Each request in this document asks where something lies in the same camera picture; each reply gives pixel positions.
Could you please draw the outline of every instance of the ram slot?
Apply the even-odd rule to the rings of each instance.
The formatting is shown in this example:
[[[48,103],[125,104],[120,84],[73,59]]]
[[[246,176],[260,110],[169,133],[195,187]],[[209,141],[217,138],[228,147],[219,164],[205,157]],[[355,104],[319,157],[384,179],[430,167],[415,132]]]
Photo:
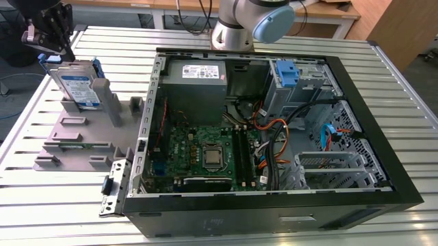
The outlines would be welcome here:
[[[250,142],[246,131],[239,131],[239,148],[240,148],[240,164],[243,168],[243,176],[246,185],[250,186],[254,181],[252,164],[250,160]]]
[[[242,155],[240,155],[240,140],[239,140],[239,131],[232,131],[232,155],[233,155],[233,172],[236,183],[240,185],[244,182],[243,179],[243,165],[242,165]]]

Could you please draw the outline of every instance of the floor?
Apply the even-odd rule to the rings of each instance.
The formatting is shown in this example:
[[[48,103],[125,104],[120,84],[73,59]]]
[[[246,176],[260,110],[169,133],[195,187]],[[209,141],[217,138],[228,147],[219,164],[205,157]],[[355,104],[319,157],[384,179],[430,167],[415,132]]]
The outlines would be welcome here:
[[[133,28],[153,28],[152,16],[148,14],[115,14],[115,13],[92,13],[77,12],[75,24],[112,26],[112,27],[133,27]],[[199,30],[201,29],[205,21],[204,18],[183,17],[185,26]],[[211,25],[215,25],[216,20],[211,20]],[[165,18],[167,29],[183,30],[183,27],[175,16],[167,16]],[[0,59],[0,78],[17,73],[37,73],[44,74],[44,71],[37,63],[24,68],[10,67],[2,59]],[[426,104],[431,108],[432,112],[438,114],[438,62],[423,62],[418,57],[408,68],[406,69],[403,76],[414,87],[415,91],[423,98]],[[9,96],[0,96],[0,143],[5,139],[8,132],[14,124],[19,115],[5,118],[21,112],[32,97],[32,94],[39,86],[41,77],[36,75],[20,75],[6,78],[2,81],[5,86],[10,89]]]

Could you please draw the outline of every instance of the metal bracket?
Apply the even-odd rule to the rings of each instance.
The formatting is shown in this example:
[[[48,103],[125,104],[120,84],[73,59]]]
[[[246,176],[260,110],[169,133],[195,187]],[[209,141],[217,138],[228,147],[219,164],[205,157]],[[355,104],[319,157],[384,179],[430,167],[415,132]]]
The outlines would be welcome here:
[[[109,175],[104,178],[101,185],[100,218],[124,217],[121,209],[128,191],[131,167],[132,164],[127,159],[112,163]]]

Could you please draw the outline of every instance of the connector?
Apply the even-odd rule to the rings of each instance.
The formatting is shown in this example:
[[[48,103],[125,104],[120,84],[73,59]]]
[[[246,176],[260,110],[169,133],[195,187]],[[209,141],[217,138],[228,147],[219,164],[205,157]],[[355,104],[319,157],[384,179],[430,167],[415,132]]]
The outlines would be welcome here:
[[[340,132],[331,133],[331,139],[330,139],[331,142],[338,142],[338,141],[340,141],[340,139],[342,139]]]
[[[355,130],[350,130],[348,132],[348,137],[354,138],[354,139],[364,139],[366,135],[363,132],[355,131]]]

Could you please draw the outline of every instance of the white table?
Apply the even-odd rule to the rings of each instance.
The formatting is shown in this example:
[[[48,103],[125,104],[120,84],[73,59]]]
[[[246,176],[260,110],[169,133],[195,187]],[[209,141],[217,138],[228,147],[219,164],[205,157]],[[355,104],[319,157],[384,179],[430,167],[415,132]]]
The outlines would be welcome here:
[[[75,32],[72,39],[79,59],[100,59],[120,100],[145,96],[156,47],[209,46],[207,35],[171,30],[88,27],[84,32]],[[271,45],[255,42],[255,50],[340,58],[424,203],[346,231],[148,239],[127,218],[97,217],[107,173],[32,170],[63,109],[61,92],[47,76],[0,148],[1,246],[436,244],[438,121],[379,48],[360,41],[286,37]]]
[[[93,11],[93,12],[109,12],[109,13],[132,13],[132,14],[151,14],[153,18],[155,29],[164,29],[164,15],[177,15],[176,10],[171,9],[155,9],[149,8],[151,6],[147,4],[136,4],[136,8],[123,8],[123,7],[105,7],[96,5],[81,5],[72,4],[73,11]],[[6,0],[0,0],[0,7],[10,7]],[[204,16],[201,11],[185,11],[181,10],[183,16]],[[211,13],[211,17],[217,17],[217,13]],[[332,24],[338,25],[338,29],[332,38],[344,39],[351,25],[355,21],[356,17],[351,18],[320,18],[320,17],[308,17],[307,23],[318,23],[318,24]],[[302,23],[304,21],[303,17],[296,16],[295,22]]]

